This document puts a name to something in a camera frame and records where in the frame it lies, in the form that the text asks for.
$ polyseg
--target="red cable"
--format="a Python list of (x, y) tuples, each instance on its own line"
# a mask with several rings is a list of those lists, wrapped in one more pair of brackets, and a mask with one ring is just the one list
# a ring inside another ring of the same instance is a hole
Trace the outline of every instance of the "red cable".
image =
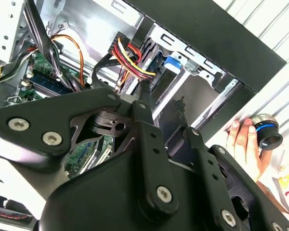
[(139, 58), (137, 60), (137, 63), (139, 63), (141, 58), (142, 58), (142, 54), (141, 54), (140, 50), (133, 47), (130, 43), (128, 44), (128, 47), (131, 48), (138, 55)]
[(4, 217), (4, 218), (9, 218), (9, 219), (25, 219), (25, 218), (28, 218), (28, 216), (23, 216), (23, 217), (9, 217), (7, 215), (4, 215), (4, 214), (1, 214), (0, 213), (0, 216)]
[(129, 63), (128, 61), (126, 61), (123, 57), (123, 55), (120, 54), (119, 50), (118, 50), (118, 47), (115, 46), (115, 52), (116, 52), (116, 55), (119, 57), (119, 59), (131, 70), (129, 70), (131, 73), (133, 73), (134, 75), (136, 75), (137, 77), (141, 77), (141, 78), (145, 78), (147, 79), (148, 77), (143, 75), (142, 73), (136, 71)]
[(142, 77), (139, 76), (138, 73), (136, 73), (133, 69), (131, 69), (130, 67), (128, 67), (126, 65), (126, 62), (124, 62), (123, 60), (121, 60), (121, 57), (119, 57), (119, 55), (115, 52), (112, 51), (112, 54), (119, 60), (119, 62), (121, 63), (121, 65), (129, 72), (131, 73), (133, 76), (136, 76), (139, 79), (143, 79)]

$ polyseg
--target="finger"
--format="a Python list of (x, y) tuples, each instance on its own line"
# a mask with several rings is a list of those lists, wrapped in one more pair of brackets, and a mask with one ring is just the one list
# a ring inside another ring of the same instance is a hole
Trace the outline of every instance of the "finger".
[(258, 168), (261, 167), (258, 153), (257, 133), (254, 126), (249, 127), (248, 141), (246, 146), (246, 163), (248, 166)]
[(240, 165), (246, 164), (246, 145), (251, 119), (246, 119), (236, 138), (235, 159)]
[(266, 169), (268, 168), (268, 166), (270, 164), (272, 152), (273, 152), (272, 150), (270, 150), (270, 151), (263, 150), (261, 152), (262, 173), (264, 173), (264, 171), (266, 171)]
[(232, 157), (235, 157), (235, 144), (236, 144), (236, 136), (239, 131), (239, 125), (240, 125), (239, 121), (237, 120), (233, 121), (226, 143), (226, 149)]

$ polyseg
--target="hand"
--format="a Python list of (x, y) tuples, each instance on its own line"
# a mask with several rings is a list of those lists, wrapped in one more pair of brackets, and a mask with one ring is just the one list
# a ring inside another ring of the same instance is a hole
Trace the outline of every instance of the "hand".
[(251, 119), (246, 119), (242, 128), (239, 127), (240, 123), (236, 120), (232, 123), (229, 133), (225, 132), (226, 149), (257, 182), (270, 163), (272, 151), (262, 151), (260, 159), (256, 128), (252, 126)]

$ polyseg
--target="bolt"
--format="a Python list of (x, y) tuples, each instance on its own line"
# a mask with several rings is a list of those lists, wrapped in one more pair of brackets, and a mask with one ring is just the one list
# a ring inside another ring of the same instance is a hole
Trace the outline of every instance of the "bolt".
[(42, 139), (44, 143), (49, 146), (58, 146), (59, 144), (62, 143), (62, 137), (54, 131), (46, 132), (43, 135)]
[(110, 99), (112, 99), (112, 100), (115, 100), (116, 99), (116, 97), (113, 95), (113, 94), (108, 94), (107, 95)]
[(272, 222), (272, 226), (275, 231), (283, 231), (283, 229), (275, 222)]
[(167, 189), (164, 186), (159, 186), (157, 189), (157, 195), (159, 197), (159, 199), (162, 200), (162, 202), (165, 203), (170, 203), (172, 201), (172, 194), (169, 191), (169, 189)]
[(226, 154), (225, 150), (222, 149), (222, 148), (218, 148), (218, 151), (219, 151), (221, 154)]
[(146, 109), (146, 106), (142, 103), (139, 104), (143, 109)]
[(14, 131), (25, 131), (30, 127), (28, 121), (20, 118), (11, 119), (8, 125)]
[(227, 210), (222, 210), (222, 217), (224, 219), (224, 221), (226, 221), (226, 223), (231, 226), (231, 227), (234, 227), (236, 226), (236, 220), (234, 218), (234, 216), (228, 212)]
[(199, 136), (199, 133), (197, 130), (193, 129), (193, 133), (196, 135), (196, 136)]

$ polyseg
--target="blue ring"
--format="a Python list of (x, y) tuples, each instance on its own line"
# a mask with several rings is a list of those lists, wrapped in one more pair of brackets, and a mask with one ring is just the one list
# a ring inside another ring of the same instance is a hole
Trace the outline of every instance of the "blue ring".
[(259, 128), (256, 129), (256, 132), (259, 131), (260, 129), (266, 128), (266, 127), (275, 127), (274, 124), (265, 124), (260, 126)]

